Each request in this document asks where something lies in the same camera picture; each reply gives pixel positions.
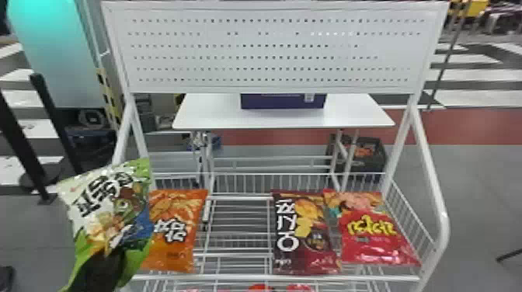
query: teal wall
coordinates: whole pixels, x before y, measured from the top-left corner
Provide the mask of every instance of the teal wall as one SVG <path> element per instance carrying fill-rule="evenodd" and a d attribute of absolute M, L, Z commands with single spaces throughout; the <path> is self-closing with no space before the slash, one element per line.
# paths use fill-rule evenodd
<path fill-rule="evenodd" d="M 31 68 L 45 77 L 56 106 L 103 107 L 74 0 L 12 0 L 8 17 Z"/>

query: green snack bag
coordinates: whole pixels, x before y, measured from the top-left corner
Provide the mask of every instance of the green snack bag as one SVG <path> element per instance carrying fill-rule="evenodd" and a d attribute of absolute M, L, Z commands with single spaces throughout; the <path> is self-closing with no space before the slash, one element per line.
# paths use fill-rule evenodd
<path fill-rule="evenodd" d="M 139 269 L 154 225 L 149 219 L 149 162 L 142 158 L 58 183 L 75 239 L 75 266 L 62 292 L 113 292 Z"/>

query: perforated pegboard panel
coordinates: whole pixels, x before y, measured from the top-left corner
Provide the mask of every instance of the perforated pegboard panel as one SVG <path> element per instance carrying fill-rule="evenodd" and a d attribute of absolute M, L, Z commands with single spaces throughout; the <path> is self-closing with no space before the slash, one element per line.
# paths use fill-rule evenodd
<path fill-rule="evenodd" d="M 414 92 L 445 2 L 104 2 L 131 92 Z"/>

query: navy blue box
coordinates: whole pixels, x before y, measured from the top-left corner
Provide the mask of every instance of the navy blue box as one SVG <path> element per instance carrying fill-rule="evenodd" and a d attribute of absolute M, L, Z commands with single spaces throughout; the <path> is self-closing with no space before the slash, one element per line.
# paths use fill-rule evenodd
<path fill-rule="evenodd" d="M 326 94 L 259 94 L 242 93 L 241 108 L 244 110 L 260 109 L 322 109 L 325 106 Z"/>

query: orange snack bag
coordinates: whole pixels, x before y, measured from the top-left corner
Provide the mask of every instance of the orange snack bag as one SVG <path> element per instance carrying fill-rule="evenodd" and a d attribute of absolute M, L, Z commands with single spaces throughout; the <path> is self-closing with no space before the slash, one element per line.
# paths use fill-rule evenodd
<path fill-rule="evenodd" d="M 154 233 L 141 268 L 192 273 L 197 222 L 207 190 L 157 189 L 148 196 Z"/>

